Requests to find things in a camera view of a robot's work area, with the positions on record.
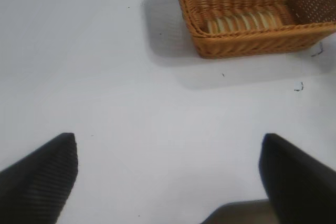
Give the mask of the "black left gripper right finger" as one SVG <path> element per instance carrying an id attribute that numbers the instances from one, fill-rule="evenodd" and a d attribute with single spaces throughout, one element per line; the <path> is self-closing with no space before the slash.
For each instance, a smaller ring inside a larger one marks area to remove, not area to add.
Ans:
<path id="1" fill-rule="evenodd" d="M 259 173 L 280 223 L 335 223 L 335 171 L 328 166 L 267 133 Z"/>

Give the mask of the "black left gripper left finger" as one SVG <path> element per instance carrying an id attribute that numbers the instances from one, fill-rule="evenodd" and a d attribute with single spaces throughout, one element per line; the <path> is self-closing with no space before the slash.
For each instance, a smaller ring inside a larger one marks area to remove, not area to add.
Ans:
<path id="1" fill-rule="evenodd" d="M 61 133 L 1 171 L 1 223 L 56 223 L 78 175 L 73 133 Z"/>

